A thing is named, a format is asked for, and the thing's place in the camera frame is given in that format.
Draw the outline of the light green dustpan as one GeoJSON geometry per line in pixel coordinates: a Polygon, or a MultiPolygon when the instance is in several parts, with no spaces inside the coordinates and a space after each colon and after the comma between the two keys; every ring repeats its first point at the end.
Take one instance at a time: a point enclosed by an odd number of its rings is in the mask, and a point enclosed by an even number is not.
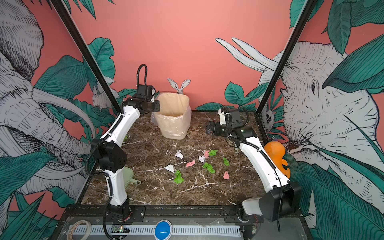
{"type": "Polygon", "coordinates": [[[123,177],[124,177],[124,184],[125,189],[130,185],[140,185],[141,181],[134,179],[134,171],[131,168],[124,167],[123,168],[123,177]]]}

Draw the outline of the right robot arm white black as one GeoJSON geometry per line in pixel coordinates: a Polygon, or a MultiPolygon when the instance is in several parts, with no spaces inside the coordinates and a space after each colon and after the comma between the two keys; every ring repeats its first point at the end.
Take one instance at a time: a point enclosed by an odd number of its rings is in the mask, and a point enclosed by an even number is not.
{"type": "Polygon", "coordinates": [[[278,169],[251,127],[227,131],[225,125],[210,121],[206,129],[208,135],[225,137],[234,142],[249,159],[263,183],[266,192],[264,196],[242,202],[246,215],[259,215],[269,222],[274,222],[298,209],[302,195],[301,186],[290,181],[278,169]]]}

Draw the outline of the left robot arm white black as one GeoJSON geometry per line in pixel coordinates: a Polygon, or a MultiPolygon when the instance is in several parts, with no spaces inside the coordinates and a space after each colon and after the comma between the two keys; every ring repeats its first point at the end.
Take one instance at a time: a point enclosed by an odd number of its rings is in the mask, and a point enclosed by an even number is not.
{"type": "Polygon", "coordinates": [[[160,102],[154,97],[133,97],[122,102],[121,113],[101,139],[91,142],[91,152],[85,171],[89,176],[105,176],[110,192],[107,211],[121,218],[129,218],[131,210],[125,190],[123,168],[127,154],[121,149],[124,138],[141,114],[159,112],[160,102]]]}

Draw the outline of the beige trash bin with liner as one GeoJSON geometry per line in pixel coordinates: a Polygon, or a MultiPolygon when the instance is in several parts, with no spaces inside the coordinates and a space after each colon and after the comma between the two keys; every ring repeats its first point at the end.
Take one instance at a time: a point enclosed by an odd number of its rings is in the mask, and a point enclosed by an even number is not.
{"type": "Polygon", "coordinates": [[[152,122],[160,128],[165,138],[184,139],[191,126],[190,98],[182,94],[161,93],[157,100],[160,102],[160,111],[152,113],[152,122]]]}

